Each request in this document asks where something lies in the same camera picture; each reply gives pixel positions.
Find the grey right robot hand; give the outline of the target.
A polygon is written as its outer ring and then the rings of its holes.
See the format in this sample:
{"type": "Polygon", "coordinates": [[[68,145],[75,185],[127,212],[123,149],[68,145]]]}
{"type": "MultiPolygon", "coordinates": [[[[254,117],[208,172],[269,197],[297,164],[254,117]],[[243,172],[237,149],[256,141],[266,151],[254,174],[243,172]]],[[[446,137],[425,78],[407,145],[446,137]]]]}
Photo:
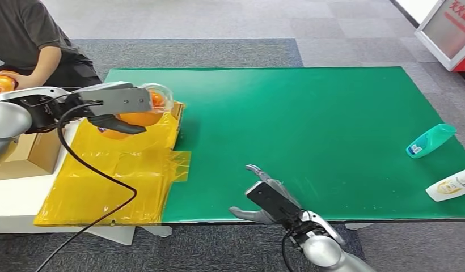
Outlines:
{"type": "Polygon", "coordinates": [[[246,197],[260,209],[244,211],[238,207],[230,207],[229,212],[239,219],[262,224],[277,223],[287,229],[298,223],[302,209],[283,184],[256,165],[247,164],[246,169],[260,179],[245,192],[246,197]]]}

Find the person's hand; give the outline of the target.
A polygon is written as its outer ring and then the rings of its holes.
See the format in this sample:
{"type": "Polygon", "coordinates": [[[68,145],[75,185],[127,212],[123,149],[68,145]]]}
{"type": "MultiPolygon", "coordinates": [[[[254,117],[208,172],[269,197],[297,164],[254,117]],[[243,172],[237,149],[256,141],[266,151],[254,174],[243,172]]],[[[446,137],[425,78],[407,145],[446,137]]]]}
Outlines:
{"type": "Polygon", "coordinates": [[[39,87],[43,84],[40,79],[33,75],[21,75],[12,71],[0,71],[0,76],[13,79],[16,82],[17,90],[39,87]]]}

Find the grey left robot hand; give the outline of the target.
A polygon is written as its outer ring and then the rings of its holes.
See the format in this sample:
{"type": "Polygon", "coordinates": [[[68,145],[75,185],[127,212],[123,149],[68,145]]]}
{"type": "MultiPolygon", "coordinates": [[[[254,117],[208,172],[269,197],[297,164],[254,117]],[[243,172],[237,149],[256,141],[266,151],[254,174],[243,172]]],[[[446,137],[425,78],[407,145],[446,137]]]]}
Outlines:
{"type": "Polygon", "coordinates": [[[128,82],[113,82],[80,88],[73,94],[86,105],[89,110],[87,121],[97,128],[130,135],[146,131],[144,126],[122,121],[118,115],[152,110],[152,98],[148,90],[128,82]]]}

